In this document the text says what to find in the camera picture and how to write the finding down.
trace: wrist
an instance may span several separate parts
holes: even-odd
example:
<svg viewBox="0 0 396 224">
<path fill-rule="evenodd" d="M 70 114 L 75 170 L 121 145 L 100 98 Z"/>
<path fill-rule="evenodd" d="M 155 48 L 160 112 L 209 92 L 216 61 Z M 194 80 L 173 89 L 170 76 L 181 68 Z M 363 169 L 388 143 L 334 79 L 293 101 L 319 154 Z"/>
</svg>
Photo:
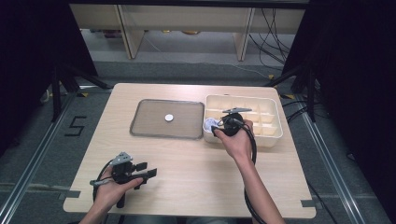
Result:
<svg viewBox="0 0 396 224">
<path fill-rule="evenodd" d="M 249 157 L 235 157 L 233 160 L 239 168 L 253 164 L 253 161 Z"/>
</svg>

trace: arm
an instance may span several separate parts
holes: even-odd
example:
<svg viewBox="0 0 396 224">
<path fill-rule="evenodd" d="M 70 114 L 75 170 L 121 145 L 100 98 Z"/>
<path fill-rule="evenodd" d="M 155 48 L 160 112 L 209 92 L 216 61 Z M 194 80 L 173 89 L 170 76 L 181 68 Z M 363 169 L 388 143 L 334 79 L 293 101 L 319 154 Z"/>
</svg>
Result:
<svg viewBox="0 0 396 224">
<path fill-rule="evenodd" d="M 253 123 L 250 120 L 245 120 L 245 125 L 253 131 Z M 251 160 L 251 144 L 247 133 L 240 130 L 236 135 L 229 137 L 222 131 L 215 130 L 215 134 L 234 159 L 243 178 L 247 196 L 257 214 L 266 223 L 285 223 Z"/>
<path fill-rule="evenodd" d="M 102 178 L 111 176 L 111 167 L 107 167 Z M 87 215 L 79 222 L 80 224 L 99 224 L 106 216 L 111 207 L 116 204 L 122 195 L 143 182 L 143 178 L 133 179 L 128 183 L 119 185 L 110 181 L 99 187 L 96 199 Z"/>
</svg>

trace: gray floor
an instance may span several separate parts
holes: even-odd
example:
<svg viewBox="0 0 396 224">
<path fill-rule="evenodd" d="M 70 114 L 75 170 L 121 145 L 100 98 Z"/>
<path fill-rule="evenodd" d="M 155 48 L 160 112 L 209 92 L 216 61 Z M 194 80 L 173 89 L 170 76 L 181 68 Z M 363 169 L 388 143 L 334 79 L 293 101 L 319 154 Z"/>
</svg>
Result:
<svg viewBox="0 0 396 224">
<path fill-rule="evenodd" d="M 280 75 L 280 71 L 262 65 L 259 51 L 251 41 L 248 44 L 246 59 L 238 62 L 231 34 L 202 32 L 198 35 L 185 35 L 176 31 L 171 33 L 149 31 L 146 32 L 134 60 L 127 59 L 121 39 L 107 39 L 102 33 L 91 33 L 88 30 L 83 30 L 82 34 L 100 79 L 108 84 L 157 82 L 260 86 L 268 82 L 269 75 L 275 77 Z M 253 37 L 258 42 L 262 42 L 258 35 Z M 285 45 L 290 46 L 293 35 L 282 35 L 280 39 Z M 280 56 L 277 50 L 266 48 Z M 268 56 L 262 55 L 262 61 L 268 66 L 281 68 L 280 63 Z M 293 78 L 279 84 L 278 92 L 290 94 L 292 81 Z M 84 80 L 80 80 L 79 83 L 91 85 Z M 109 94 L 105 91 L 93 91 L 86 97 L 73 97 L 43 161 L 40 162 L 32 178 L 29 189 L 22 197 L 18 208 L 13 211 L 10 223 L 69 223 L 82 218 L 83 214 L 68 214 L 63 210 L 64 194 L 73 182 Z M 282 104 L 293 101 L 281 99 Z M 298 109 L 298 104 L 284 107 L 286 116 Z M 390 223 L 359 167 L 346 157 L 347 147 L 333 126 L 332 120 L 328 118 L 324 106 L 317 105 L 315 112 L 320 134 L 364 221 Z M 65 136 L 67 133 L 76 131 L 69 127 L 75 116 L 86 117 L 78 120 L 78 125 L 84 126 L 84 130 L 81 136 L 67 137 Z M 20 180 L 26 165 L 51 125 L 50 119 L 51 101 L 43 104 L 33 114 L 19 136 L 20 144 L 11 147 L 0 158 L 2 202 L 7 199 L 13 186 Z M 299 116 L 294 119 L 290 123 L 290 130 L 307 181 L 318 192 L 338 223 L 356 223 L 348 215 L 304 117 Z M 288 223 L 333 223 L 313 191 L 312 195 L 317 203 L 317 216 L 307 220 L 288 219 Z M 117 223 L 117 217 L 110 216 L 107 223 Z"/>
</svg>

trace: wooden table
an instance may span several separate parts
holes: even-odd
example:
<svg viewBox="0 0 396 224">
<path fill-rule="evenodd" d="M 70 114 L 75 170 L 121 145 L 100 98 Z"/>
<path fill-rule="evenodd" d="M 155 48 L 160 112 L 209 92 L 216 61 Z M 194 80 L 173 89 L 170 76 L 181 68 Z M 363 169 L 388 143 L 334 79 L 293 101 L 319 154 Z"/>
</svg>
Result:
<svg viewBox="0 0 396 224">
<path fill-rule="evenodd" d="M 88 212 L 92 186 L 103 166 L 120 152 L 134 163 L 148 162 L 158 168 L 156 177 L 139 190 L 130 190 L 125 206 L 110 213 L 165 216 L 250 217 L 243 197 L 242 177 L 222 144 L 200 140 L 132 136 L 129 132 L 138 103 L 143 99 L 205 103 L 209 94 L 274 99 L 283 136 L 274 147 L 259 147 L 256 167 L 283 217 L 312 218 L 315 207 L 306 185 L 289 126 L 278 94 L 273 88 L 163 84 L 118 84 L 93 134 L 71 190 L 78 198 L 67 198 L 66 212 Z"/>
</svg>

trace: small round object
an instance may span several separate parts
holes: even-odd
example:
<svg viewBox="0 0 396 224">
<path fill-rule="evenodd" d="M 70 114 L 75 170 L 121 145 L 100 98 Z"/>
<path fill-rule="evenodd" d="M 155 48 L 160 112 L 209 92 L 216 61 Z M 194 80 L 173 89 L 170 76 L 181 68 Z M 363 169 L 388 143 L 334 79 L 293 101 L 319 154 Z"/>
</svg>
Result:
<svg viewBox="0 0 396 224">
<path fill-rule="evenodd" d="M 168 122 L 172 121 L 172 120 L 173 120 L 173 115 L 167 114 L 167 115 L 165 116 L 165 120 L 168 121 Z"/>
</svg>

